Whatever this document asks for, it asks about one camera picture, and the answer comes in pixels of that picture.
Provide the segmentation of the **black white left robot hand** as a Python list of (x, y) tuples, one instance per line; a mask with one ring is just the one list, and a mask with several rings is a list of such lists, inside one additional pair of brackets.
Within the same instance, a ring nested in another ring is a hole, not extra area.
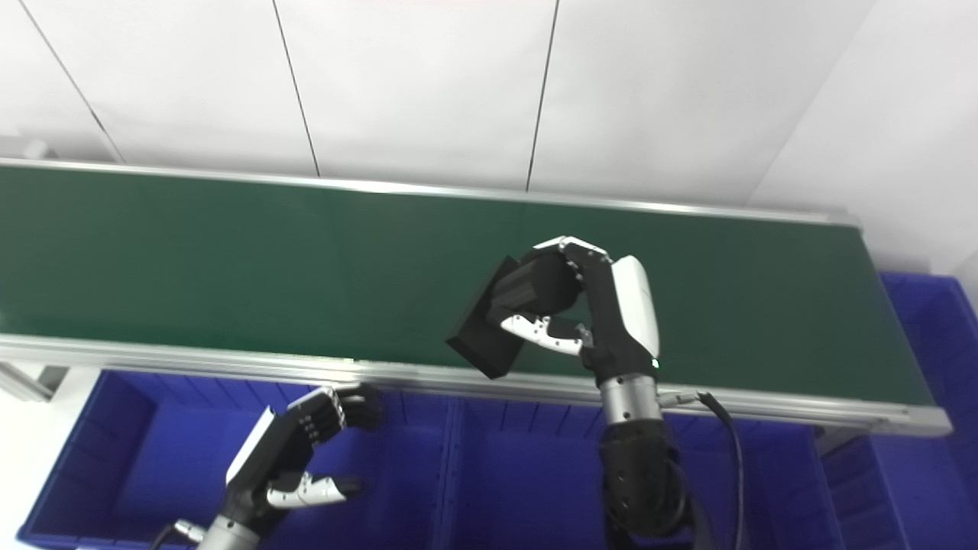
[(359, 497), (362, 478), (308, 467), (318, 446), (345, 429), (374, 431), (383, 418), (381, 391), (367, 383), (322, 386), (282, 412), (267, 408), (229, 466), (216, 525), (259, 541), (290, 510)]

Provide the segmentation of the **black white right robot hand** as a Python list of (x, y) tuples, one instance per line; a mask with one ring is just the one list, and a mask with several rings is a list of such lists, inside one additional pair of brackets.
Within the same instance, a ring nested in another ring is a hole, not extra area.
[(660, 337), (645, 266), (614, 260), (572, 236), (534, 246), (493, 284), (491, 323), (521, 340), (576, 356), (596, 384), (656, 379)]

